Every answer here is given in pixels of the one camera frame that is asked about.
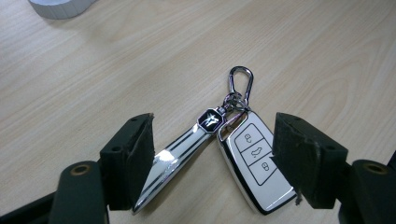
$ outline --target wooden table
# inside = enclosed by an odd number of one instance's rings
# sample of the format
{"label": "wooden table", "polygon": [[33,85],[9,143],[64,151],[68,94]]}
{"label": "wooden table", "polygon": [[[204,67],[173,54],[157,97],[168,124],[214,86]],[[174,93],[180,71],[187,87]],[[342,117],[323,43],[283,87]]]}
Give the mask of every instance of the wooden table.
{"label": "wooden table", "polygon": [[[100,0],[51,21],[3,0],[0,216],[55,191],[68,165],[98,160],[131,117],[155,114],[159,152],[221,105],[235,65],[253,71],[250,105],[271,130],[279,111],[348,148],[348,162],[394,152],[395,1]],[[214,140],[141,213],[110,221],[338,223],[338,209],[253,213]]]}

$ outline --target white object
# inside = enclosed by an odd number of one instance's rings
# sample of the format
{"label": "white object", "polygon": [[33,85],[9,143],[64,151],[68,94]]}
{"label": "white object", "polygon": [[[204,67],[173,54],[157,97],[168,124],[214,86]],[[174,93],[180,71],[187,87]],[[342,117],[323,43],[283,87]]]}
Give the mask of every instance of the white object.
{"label": "white object", "polygon": [[223,108],[207,109],[197,123],[154,158],[145,186],[132,207],[138,213],[171,180],[198,148],[225,123]]}
{"label": "white object", "polygon": [[295,192],[270,158],[273,134],[253,111],[243,114],[245,118],[231,133],[226,130],[233,119],[219,128],[219,144],[250,207],[267,215],[290,201]]}
{"label": "white object", "polygon": [[29,0],[30,5],[41,17],[63,20],[84,12],[96,0]]}

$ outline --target metal clip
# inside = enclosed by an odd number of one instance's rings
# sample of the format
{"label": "metal clip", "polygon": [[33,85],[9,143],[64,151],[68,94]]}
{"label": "metal clip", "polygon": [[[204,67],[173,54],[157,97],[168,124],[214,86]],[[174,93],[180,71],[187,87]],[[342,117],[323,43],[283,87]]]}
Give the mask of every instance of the metal clip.
{"label": "metal clip", "polygon": [[[235,90],[234,84],[233,84],[233,76],[234,74],[241,72],[244,73],[245,75],[248,76],[248,83],[247,83],[247,89],[245,93],[245,99],[242,99],[242,94],[238,91]],[[246,67],[244,66],[236,66],[230,71],[229,75],[229,84],[230,84],[230,94],[228,95],[228,98],[226,97],[227,103],[231,103],[233,109],[243,111],[248,108],[248,98],[250,96],[250,91],[253,86],[253,73]]]}

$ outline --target key fob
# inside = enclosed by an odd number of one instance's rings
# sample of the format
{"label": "key fob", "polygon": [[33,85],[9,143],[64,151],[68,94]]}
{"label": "key fob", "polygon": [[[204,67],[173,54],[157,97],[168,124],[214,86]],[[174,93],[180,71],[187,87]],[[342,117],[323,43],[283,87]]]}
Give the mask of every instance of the key fob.
{"label": "key fob", "polygon": [[293,187],[272,157],[273,134],[253,111],[244,111],[220,127],[221,152],[250,207],[267,215],[290,201]]}

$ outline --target key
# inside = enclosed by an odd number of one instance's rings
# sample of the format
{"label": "key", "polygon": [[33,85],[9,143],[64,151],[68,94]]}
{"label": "key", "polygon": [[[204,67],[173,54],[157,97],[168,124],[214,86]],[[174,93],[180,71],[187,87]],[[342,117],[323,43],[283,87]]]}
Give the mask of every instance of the key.
{"label": "key", "polygon": [[[233,86],[233,74],[243,72],[249,76],[245,98]],[[242,67],[230,73],[229,100],[236,116],[222,125],[217,133],[221,152],[233,178],[250,207],[267,215],[295,196],[293,187],[271,160],[273,134],[248,106],[253,74]]]}
{"label": "key", "polygon": [[227,109],[223,106],[207,109],[195,125],[155,156],[145,186],[132,208],[134,214],[146,206],[177,174],[195,151],[225,123],[226,114]]}

